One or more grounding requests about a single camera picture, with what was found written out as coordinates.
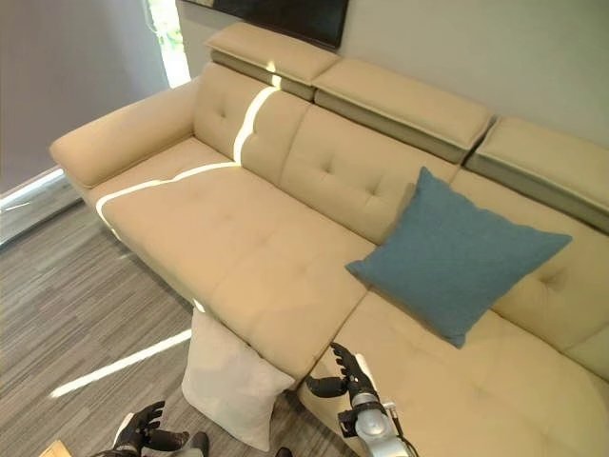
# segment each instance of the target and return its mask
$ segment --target sofa armrest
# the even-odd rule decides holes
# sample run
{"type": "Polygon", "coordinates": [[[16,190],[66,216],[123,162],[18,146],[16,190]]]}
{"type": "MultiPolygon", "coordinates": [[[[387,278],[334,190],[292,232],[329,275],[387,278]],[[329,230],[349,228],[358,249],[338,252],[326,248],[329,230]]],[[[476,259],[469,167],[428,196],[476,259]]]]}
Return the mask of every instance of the sofa armrest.
{"type": "Polygon", "coordinates": [[[78,185],[107,179],[193,132],[198,78],[127,105],[55,140],[50,154],[78,185]]]}

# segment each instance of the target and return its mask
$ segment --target gray wall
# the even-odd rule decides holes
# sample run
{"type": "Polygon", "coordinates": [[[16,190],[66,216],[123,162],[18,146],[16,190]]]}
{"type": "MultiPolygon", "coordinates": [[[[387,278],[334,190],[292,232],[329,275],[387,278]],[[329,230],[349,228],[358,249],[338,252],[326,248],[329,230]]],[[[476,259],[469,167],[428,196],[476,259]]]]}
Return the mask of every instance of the gray wall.
{"type": "Polygon", "coordinates": [[[2,0],[5,191],[52,167],[52,140],[167,88],[140,0],[2,0]]]}
{"type": "MultiPolygon", "coordinates": [[[[198,73],[236,19],[177,3],[198,73]]],[[[609,147],[607,0],[350,0],[339,53],[609,147]]]]}

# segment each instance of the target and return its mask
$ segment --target television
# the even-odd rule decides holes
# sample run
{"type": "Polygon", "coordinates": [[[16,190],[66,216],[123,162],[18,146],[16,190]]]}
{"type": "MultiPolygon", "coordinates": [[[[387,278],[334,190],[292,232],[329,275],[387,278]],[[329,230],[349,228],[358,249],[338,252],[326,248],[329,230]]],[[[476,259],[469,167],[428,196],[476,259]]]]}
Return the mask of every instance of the television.
{"type": "Polygon", "coordinates": [[[337,49],[348,0],[187,0],[251,24],[337,49]]]}

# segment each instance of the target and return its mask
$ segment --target beige leather sofa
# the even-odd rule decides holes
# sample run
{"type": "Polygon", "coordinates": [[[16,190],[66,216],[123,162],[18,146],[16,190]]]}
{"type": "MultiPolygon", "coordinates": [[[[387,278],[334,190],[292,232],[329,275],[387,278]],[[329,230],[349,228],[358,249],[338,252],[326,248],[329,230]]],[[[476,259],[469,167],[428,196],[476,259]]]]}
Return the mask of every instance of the beige leather sofa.
{"type": "MultiPolygon", "coordinates": [[[[52,145],[114,233],[299,381],[338,372],[332,340],[363,353],[421,456],[609,455],[609,151],[518,119],[484,137],[485,107],[245,24],[208,45],[199,78],[52,145]],[[422,166],[573,236],[462,349],[344,268],[422,166]]],[[[346,399],[298,392],[338,431],[346,399]]]]}

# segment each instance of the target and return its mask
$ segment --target sunlight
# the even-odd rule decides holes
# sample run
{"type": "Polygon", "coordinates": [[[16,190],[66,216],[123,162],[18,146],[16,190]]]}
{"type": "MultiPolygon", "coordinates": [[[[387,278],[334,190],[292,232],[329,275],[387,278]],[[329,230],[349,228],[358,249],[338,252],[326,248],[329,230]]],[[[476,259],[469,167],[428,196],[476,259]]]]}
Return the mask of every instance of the sunlight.
{"type": "Polygon", "coordinates": [[[192,336],[192,330],[189,328],[188,330],[184,330],[177,335],[171,336],[166,340],[163,340],[156,345],[152,345],[149,348],[140,350],[139,352],[135,352],[134,354],[129,355],[129,357],[125,357],[124,359],[117,360],[113,364],[106,365],[103,368],[96,369],[95,371],[82,376],[74,381],[70,381],[67,384],[63,384],[62,386],[55,389],[50,393],[50,398],[58,398],[62,395],[66,395],[77,388],[84,387],[92,382],[99,381],[106,376],[115,373],[121,369],[127,368],[133,364],[137,364],[148,357],[153,356],[154,354],[158,354],[159,352],[163,352],[169,348],[173,348],[174,346],[187,341],[192,336]]]}
{"type": "Polygon", "coordinates": [[[158,186],[162,186],[170,183],[177,183],[178,181],[182,181],[183,179],[189,178],[195,174],[203,173],[205,171],[210,171],[211,169],[226,169],[229,167],[239,167],[241,164],[236,162],[221,162],[219,164],[209,164],[203,165],[201,167],[197,167],[195,169],[188,169],[187,171],[183,171],[171,179],[153,179],[152,181],[145,181],[144,183],[136,184],[135,186],[130,186],[128,188],[117,190],[116,192],[109,193],[108,195],[104,195],[100,198],[95,204],[95,210],[99,217],[104,221],[108,227],[111,227],[106,217],[104,217],[103,208],[104,205],[110,200],[114,200],[115,198],[122,197],[123,195],[128,195],[130,193],[136,192],[137,190],[147,189],[147,188],[156,188],[158,186]]]}
{"type": "Polygon", "coordinates": [[[15,200],[28,195],[29,193],[34,192],[35,190],[41,188],[42,186],[47,185],[48,183],[61,178],[64,175],[64,171],[62,169],[56,169],[51,173],[45,174],[44,176],[32,181],[29,184],[26,184],[20,189],[17,189],[8,195],[2,197],[0,201],[0,208],[7,206],[10,202],[14,202],[15,200]]]}
{"type": "Polygon", "coordinates": [[[206,312],[206,309],[203,308],[203,305],[201,305],[196,298],[192,299],[192,303],[194,304],[194,307],[197,308],[199,311],[206,312]]]}
{"type": "Polygon", "coordinates": [[[175,88],[190,81],[175,0],[147,0],[144,16],[148,28],[157,36],[169,86],[175,88]]]}
{"type": "Polygon", "coordinates": [[[8,207],[6,209],[3,209],[3,211],[13,211],[14,209],[26,207],[27,205],[31,205],[31,202],[22,203],[21,205],[15,205],[14,207],[8,207]]]}
{"type": "Polygon", "coordinates": [[[239,129],[239,133],[237,133],[237,136],[235,137],[235,143],[233,145],[232,156],[235,162],[237,162],[237,164],[241,165],[241,150],[244,146],[244,143],[246,142],[246,139],[254,131],[254,120],[256,119],[256,114],[258,114],[258,111],[260,110],[266,99],[271,95],[271,93],[274,93],[277,90],[279,90],[279,87],[274,85],[270,88],[264,88],[260,92],[258,92],[258,95],[256,95],[249,104],[249,107],[246,111],[246,116],[244,118],[244,122],[242,123],[241,128],[239,129]]]}
{"type": "Polygon", "coordinates": [[[275,88],[280,89],[282,86],[282,77],[278,74],[273,74],[270,77],[270,84],[272,84],[275,88]]]}

